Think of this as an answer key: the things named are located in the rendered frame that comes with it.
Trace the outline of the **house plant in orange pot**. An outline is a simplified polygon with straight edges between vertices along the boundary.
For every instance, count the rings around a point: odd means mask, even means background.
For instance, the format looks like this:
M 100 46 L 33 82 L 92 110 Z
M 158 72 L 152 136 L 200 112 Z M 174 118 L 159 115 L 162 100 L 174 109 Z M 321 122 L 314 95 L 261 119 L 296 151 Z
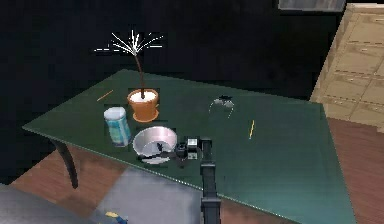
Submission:
M 139 60 L 139 53 L 148 48 L 162 48 L 161 44 L 158 44 L 163 36 L 152 37 L 152 33 L 149 33 L 146 37 L 143 37 L 140 33 L 134 30 L 130 31 L 130 36 L 127 40 L 123 40 L 115 33 L 111 33 L 113 39 L 105 48 L 96 48 L 94 52 L 105 53 L 124 53 L 132 55 L 135 59 L 135 63 L 139 73 L 140 87 L 137 90 L 132 90 L 128 96 L 127 101 L 133 110 L 133 119 L 140 123 L 149 123 L 154 121 L 159 111 L 158 91 L 153 88 L 147 88 L 144 80 L 144 72 Z

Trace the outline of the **blue and white can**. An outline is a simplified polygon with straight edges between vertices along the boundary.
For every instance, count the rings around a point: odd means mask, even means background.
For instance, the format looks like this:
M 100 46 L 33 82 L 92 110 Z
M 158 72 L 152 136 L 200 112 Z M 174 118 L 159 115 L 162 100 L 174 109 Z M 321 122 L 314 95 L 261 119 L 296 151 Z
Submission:
M 126 147 L 131 141 L 126 110 L 123 107 L 111 107 L 104 112 L 112 143 L 116 147 Z

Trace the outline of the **grey window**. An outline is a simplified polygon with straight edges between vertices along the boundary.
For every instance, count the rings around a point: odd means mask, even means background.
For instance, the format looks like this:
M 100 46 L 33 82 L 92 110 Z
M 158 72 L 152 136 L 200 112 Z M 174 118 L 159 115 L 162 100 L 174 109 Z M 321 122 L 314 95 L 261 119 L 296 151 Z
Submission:
M 279 0 L 280 10 L 308 12 L 341 12 L 346 0 Z

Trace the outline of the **blue and yellow object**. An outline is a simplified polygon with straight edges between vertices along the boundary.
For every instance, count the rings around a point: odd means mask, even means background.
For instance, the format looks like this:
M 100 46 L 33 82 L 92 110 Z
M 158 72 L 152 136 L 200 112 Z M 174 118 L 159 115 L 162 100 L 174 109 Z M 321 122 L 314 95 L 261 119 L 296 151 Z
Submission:
M 117 214 L 115 212 L 108 211 L 105 213 L 105 216 L 107 216 L 109 218 L 114 218 L 116 220 L 117 224 L 128 224 L 127 219 L 122 218 L 119 214 Z

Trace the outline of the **orange pencil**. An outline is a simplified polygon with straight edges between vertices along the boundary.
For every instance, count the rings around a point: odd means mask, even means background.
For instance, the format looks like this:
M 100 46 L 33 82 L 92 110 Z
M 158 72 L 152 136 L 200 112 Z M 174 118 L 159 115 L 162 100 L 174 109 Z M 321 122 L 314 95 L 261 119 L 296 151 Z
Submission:
M 98 102 L 98 101 L 104 99 L 105 97 L 107 97 L 108 95 L 110 95 L 110 94 L 113 93 L 113 92 L 114 92 L 114 90 L 110 90 L 110 91 L 108 91 L 108 92 L 105 93 L 104 95 L 102 95 L 102 96 L 100 96 L 99 98 L 97 98 L 96 102 Z

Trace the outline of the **beige cupboard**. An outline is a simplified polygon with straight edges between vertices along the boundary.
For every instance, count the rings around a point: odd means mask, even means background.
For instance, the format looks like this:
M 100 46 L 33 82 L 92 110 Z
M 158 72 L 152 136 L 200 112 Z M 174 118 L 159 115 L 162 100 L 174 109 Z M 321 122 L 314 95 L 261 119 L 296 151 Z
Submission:
M 384 133 L 384 4 L 346 5 L 310 100 Z

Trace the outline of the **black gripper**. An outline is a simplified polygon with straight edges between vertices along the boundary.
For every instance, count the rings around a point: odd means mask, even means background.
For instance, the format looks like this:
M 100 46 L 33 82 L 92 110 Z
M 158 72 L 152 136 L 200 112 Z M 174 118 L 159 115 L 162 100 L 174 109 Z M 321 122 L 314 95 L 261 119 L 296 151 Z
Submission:
M 137 159 L 144 160 L 144 159 L 154 159 L 154 158 L 174 158 L 176 156 L 180 159 L 187 158 L 187 147 L 185 143 L 178 143 L 176 145 L 176 148 L 174 149 L 168 143 L 158 142 L 156 144 L 156 147 L 160 153 L 155 155 L 150 155 L 150 156 L 140 154 L 137 156 Z

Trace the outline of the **white round bowl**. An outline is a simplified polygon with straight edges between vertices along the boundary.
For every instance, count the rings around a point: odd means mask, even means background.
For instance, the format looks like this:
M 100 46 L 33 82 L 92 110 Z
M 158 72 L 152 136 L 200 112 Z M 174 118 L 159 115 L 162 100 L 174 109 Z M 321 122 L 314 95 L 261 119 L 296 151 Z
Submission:
M 172 148 L 177 144 L 177 134 L 170 128 L 164 126 L 153 126 L 140 131 L 133 139 L 133 149 L 137 156 L 146 156 L 160 153 L 156 144 L 168 143 Z M 148 164 L 156 165 L 169 161 L 170 158 L 154 158 L 139 160 Z

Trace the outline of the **dark green table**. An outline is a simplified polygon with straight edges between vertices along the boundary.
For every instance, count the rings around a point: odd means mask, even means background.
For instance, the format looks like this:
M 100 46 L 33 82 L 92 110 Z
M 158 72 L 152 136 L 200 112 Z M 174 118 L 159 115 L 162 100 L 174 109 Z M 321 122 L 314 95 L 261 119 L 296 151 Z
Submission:
M 356 224 L 322 105 L 155 74 L 144 80 L 159 93 L 156 125 L 179 138 L 212 140 L 220 196 L 299 224 Z M 103 118 L 106 109 L 125 106 L 139 85 L 137 72 L 121 70 L 24 127 L 140 167 L 131 147 L 113 146 Z M 208 112 L 221 95 L 232 96 L 230 118 L 220 105 Z

